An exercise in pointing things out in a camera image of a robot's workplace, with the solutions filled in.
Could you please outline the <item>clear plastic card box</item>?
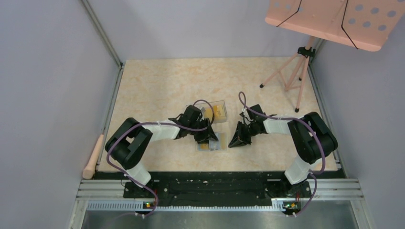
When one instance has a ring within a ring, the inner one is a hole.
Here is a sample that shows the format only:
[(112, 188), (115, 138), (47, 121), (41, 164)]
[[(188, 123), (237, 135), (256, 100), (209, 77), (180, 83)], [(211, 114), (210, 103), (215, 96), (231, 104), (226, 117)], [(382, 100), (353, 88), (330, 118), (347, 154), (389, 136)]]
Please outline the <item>clear plastic card box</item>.
[(224, 100), (209, 103), (199, 101), (192, 105), (201, 110), (203, 119), (208, 118), (213, 124), (227, 122), (228, 115)]

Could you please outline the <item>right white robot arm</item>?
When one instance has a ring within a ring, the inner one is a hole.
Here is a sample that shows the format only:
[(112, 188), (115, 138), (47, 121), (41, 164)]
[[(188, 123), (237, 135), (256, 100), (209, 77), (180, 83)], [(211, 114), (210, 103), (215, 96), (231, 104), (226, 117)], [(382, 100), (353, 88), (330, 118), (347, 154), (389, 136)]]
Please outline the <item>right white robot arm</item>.
[(251, 138), (259, 134), (284, 134), (292, 137), (297, 151), (293, 163), (285, 170), (282, 178), (271, 189), (274, 197), (294, 196), (309, 175), (314, 174), (318, 164), (325, 166), (326, 157), (338, 147), (336, 137), (316, 112), (310, 112), (302, 118), (266, 115), (256, 104), (241, 113), (243, 118), (236, 130), (229, 148), (241, 147), (252, 143)]

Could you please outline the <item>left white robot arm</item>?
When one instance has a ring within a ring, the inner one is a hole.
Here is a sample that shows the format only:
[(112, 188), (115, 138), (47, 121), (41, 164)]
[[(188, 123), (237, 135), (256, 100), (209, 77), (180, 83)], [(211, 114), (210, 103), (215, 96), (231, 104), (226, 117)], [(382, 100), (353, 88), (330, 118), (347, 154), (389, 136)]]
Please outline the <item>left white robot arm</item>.
[(197, 143), (218, 141), (212, 129), (214, 120), (214, 111), (209, 117), (204, 117), (202, 110), (194, 105), (187, 106), (177, 117), (164, 121), (141, 123), (132, 117), (127, 118), (105, 144), (107, 163), (127, 176), (141, 197), (152, 194), (158, 200), (150, 182), (151, 175), (141, 162), (148, 145), (188, 135), (192, 135)]

